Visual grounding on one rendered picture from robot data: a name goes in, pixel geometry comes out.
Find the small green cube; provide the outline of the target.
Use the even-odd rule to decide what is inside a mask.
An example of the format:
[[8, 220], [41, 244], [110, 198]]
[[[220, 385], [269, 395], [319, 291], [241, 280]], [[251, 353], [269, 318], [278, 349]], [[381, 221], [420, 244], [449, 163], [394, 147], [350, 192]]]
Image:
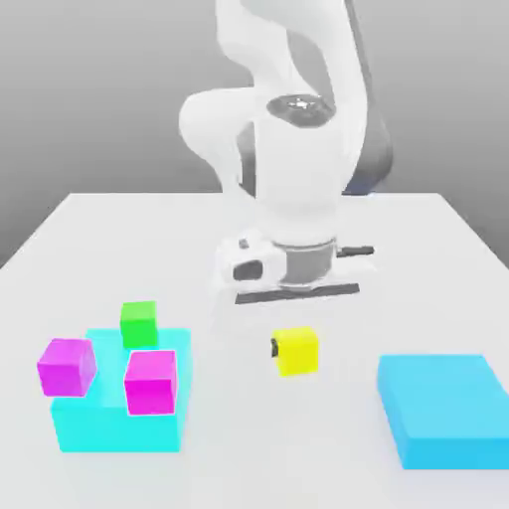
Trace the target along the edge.
[[158, 345], [156, 302], [124, 302], [120, 312], [120, 332], [125, 349], [155, 348]]

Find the small yellow cube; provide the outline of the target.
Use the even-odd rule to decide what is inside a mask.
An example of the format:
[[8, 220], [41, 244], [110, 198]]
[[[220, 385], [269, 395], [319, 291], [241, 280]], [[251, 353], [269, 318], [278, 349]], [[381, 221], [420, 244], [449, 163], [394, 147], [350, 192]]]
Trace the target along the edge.
[[276, 329], [272, 337], [278, 343], [278, 357], [274, 359], [280, 376], [309, 374], [318, 370], [319, 342], [311, 327]]

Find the large blue box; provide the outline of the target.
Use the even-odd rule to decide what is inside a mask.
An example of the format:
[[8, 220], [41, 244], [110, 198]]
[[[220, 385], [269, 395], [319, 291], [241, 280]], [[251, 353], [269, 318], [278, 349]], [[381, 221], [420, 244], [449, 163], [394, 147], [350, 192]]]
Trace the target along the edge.
[[404, 469], [509, 470], [509, 393], [481, 355], [383, 355], [377, 388]]

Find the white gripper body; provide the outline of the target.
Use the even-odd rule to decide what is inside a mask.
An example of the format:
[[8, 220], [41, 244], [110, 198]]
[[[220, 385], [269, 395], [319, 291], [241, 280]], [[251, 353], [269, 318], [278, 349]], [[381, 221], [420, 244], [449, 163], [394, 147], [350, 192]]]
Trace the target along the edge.
[[358, 282], [319, 285], [312, 289], [243, 291], [233, 305], [234, 323], [289, 323], [334, 320], [359, 303]]

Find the large cyan box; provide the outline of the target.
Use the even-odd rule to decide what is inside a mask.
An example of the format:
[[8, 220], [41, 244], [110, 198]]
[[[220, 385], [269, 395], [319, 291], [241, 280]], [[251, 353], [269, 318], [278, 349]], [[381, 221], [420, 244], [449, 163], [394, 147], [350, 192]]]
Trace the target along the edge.
[[193, 379], [191, 331], [162, 328], [159, 347], [176, 353], [178, 392], [172, 415], [128, 413], [123, 378], [130, 352], [118, 329], [91, 328], [96, 375], [82, 398], [55, 398], [50, 410], [62, 452], [177, 452]]

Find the small magenta cube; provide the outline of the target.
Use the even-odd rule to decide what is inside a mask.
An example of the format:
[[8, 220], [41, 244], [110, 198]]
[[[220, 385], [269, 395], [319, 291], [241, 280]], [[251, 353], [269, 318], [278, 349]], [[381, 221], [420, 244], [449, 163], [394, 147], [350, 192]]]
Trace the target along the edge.
[[178, 393], [176, 352], [133, 350], [123, 386], [130, 416], [173, 415]]
[[96, 374], [92, 342], [52, 339], [37, 362], [37, 370], [45, 396], [84, 397]]

